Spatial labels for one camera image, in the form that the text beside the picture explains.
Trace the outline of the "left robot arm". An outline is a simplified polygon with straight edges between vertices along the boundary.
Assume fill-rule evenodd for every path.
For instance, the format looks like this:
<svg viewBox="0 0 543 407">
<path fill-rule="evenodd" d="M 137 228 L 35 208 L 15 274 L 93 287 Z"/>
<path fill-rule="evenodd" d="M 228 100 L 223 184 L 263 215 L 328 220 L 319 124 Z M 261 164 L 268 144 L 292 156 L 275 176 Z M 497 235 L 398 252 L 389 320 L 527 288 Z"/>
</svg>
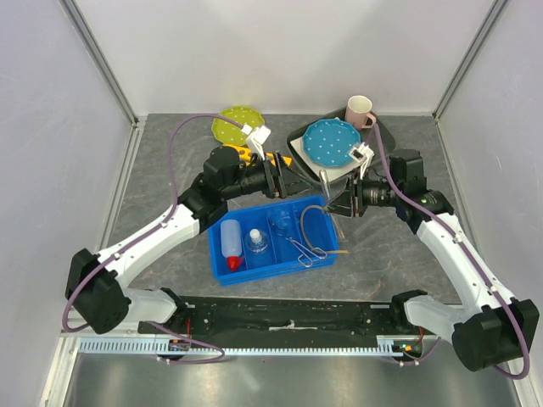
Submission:
<svg viewBox="0 0 543 407">
<path fill-rule="evenodd" d="M 176 193 L 172 206 L 156 220 L 96 254 L 84 248 L 73 256 L 65 289 L 67 308 L 97 334 L 124 321 L 154 321 L 166 332 L 177 333 L 187 319 L 176 295 L 167 289 L 131 289 L 131 282 L 155 260 L 219 221 L 228 211 L 228 200 L 256 192 L 288 198 L 310 189 L 280 153 L 245 164 L 234 148 L 215 148 L 190 187 Z"/>
</svg>

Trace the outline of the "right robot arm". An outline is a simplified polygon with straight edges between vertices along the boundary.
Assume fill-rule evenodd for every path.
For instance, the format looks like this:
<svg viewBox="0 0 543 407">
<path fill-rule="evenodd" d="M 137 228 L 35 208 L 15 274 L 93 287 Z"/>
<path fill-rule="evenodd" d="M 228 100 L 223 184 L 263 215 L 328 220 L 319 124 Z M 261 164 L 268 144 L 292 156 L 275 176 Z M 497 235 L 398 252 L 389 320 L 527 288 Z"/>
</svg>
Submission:
<svg viewBox="0 0 543 407">
<path fill-rule="evenodd" d="M 442 304 L 423 290 L 396 294 L 388 314 L 390 327 L 401 334 L 416 326 L 432 332 L 453 346 L 470 371 L 520 358 L 523 369 L 515 378 L 526 377 L 539 310 L 529 299 L 516 299 L 490 271 L 444 194 L 428 189 L 421 154 L 413 149 L 393 152 L 384 163 L 382 181 L 365 177 L 373 156 L 367 145 L 353 147 L 348 156 L 359 167 L 327 211 L 360 217 L 369 207 L 395 209 L 439 261 L 462 304 Z"/>
</svg>

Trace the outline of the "metal crucible tongs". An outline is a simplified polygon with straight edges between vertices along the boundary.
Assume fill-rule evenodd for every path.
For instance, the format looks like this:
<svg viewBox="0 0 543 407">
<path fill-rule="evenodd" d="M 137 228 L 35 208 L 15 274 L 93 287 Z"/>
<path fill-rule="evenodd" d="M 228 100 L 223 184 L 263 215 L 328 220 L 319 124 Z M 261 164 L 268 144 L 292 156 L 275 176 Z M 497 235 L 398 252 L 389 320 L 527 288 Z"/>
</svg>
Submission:
<svg viewBox="0 0 543 407">
<path fill-rule="evenodd" d="M 267 221 L 276 235 L 283 237 L 298 251 L 297 260 L 303 267 L 311 268 L 315 259 L 327 258 L 327 253 L 321 248 L 309 248 L 295 237 L 295 221 L 291 217 L 269 216 Z"/>
</svg>

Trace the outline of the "glass flask white stopper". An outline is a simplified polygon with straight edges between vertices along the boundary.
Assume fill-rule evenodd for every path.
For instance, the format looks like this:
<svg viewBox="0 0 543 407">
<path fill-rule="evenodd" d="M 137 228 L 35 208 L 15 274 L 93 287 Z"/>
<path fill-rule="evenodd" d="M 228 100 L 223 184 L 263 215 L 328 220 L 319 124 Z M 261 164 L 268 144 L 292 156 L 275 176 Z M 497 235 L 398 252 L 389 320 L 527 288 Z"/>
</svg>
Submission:
<svg viewBox="0 0 543 407">
<path fill-rule="evenodd" d="M 261 255 L 268 251 L 269 239 L 264 231 L 253 228 L 246 237 L 247 250 L 254 255 Z"/>
</svg>

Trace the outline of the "wash bottle red cap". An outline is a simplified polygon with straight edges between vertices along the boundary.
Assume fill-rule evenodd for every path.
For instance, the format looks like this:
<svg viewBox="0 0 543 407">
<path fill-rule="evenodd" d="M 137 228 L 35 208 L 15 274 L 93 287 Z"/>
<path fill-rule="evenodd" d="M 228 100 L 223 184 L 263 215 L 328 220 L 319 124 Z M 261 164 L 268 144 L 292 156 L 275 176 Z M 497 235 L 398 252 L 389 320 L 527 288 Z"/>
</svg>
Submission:
<svg viewBox="0 0 543 407">
<path fill-rule="evenodd" d="M 226 259 L 227 268 L 237 271 L 244 259 L 241 226 L 237 220 L 224 220 L 220 232 L 221 254 Z"/>
</svg>

